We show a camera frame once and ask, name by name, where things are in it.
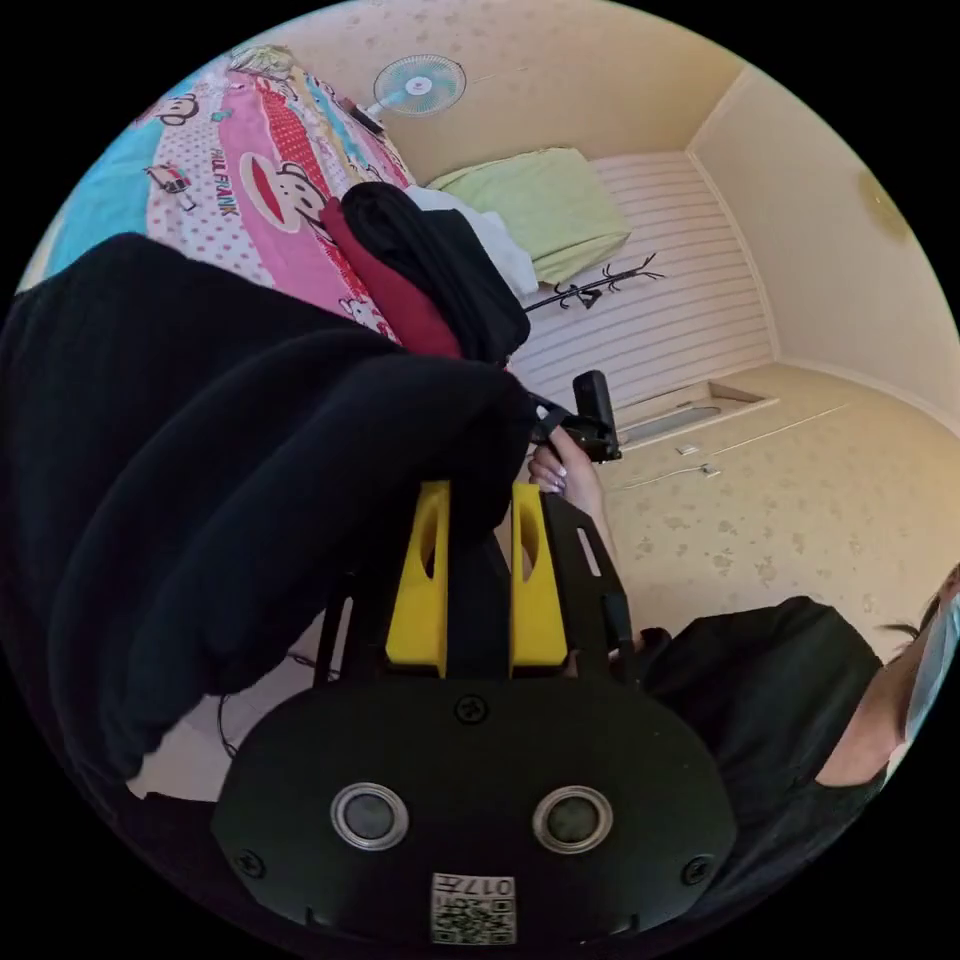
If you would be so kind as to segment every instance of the paul frank text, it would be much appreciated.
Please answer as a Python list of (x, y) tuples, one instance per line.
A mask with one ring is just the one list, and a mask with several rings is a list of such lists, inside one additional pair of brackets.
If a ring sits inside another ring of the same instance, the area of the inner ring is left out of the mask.
[(217, 185), (217, 206), (220, 208), (220, 216), (239, 217), (240, 211), (237, 210), (237, 198), (234, 196), (233, 187), (230, 185), (230, 177), (227, 174), (227, 161), (223, 157), (223, 151), (219, 148), (211, 150), (210, 162), (213, 167), (213, 180)]

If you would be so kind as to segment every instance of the screw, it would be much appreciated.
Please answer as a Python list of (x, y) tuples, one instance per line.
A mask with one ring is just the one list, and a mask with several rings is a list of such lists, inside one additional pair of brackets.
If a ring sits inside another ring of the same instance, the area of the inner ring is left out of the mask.
[(457, 701), (453, 712), (461, 723), (474, 724), (483, 723), (490, 711), (483, 699), (471, 693)]
[(266, 872), (267, 868), (252, 850), (241, 850), (238, 857), (233, 858), (234, 866), (243, 874), (246, 874), (251, 880), (259, 880)]
[(710, 864), (713, 857), (694, 857), (680, 873), (680, 879), (688, 886), (693, 887), (703, 883), (710, 874)]

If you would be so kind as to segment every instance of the black clothing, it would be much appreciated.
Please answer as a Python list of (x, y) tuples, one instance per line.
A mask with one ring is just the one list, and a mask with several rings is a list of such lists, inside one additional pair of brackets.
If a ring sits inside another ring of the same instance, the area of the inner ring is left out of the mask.
[(464, 357), (502, 365), (530, 336), (520, 301), (456, 210), (421, 210), (399, 187), (360, 183), (341, 200), (354, 237), (436, 304)]
[(710, 888), (683, 917), (641, 940), (679, 946), (745, 912), (823, 853), (883, 786), (816, 776), (880, 669), (833, 607), (777, 607), (694, 620), (657, 656), (647, 692), (704, 741), (727, 788), (738, 836)]
[(16, 299), (0, 377), (13, 587), (69, 752), (115, 781), (276, 666), (421, 481), (487, 536), (534, 423), (493, 366), (129, 234)]

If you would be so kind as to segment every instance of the striped wall panel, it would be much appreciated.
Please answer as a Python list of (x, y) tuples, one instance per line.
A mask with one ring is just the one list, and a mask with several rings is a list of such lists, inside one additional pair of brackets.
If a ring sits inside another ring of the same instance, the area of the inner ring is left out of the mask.
[[(707, 377), (769, 363), (773, 351), (760, 295), (719, 203), (684, 153), (592, 162), (633, 229), (611, 271), (657, 256), (663, 280), (625, 280), (587, 310), (577, 301), (530, 314), (530, 339), (511, 368), (531, 390), (573, 405), (571, 380), (607, 377), (614, 407)], [(574, 278), (588, 283), (602, 264)], [(549, 288), (526, 299), (534, 303)]]

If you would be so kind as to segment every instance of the qr code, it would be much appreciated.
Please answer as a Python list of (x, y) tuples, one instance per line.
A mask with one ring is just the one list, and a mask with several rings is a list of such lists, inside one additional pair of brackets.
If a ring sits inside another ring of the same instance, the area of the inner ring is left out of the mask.
[(432, 897), (434, 943), (494, 946), (517, 942), (513, 877), (435, 873)]

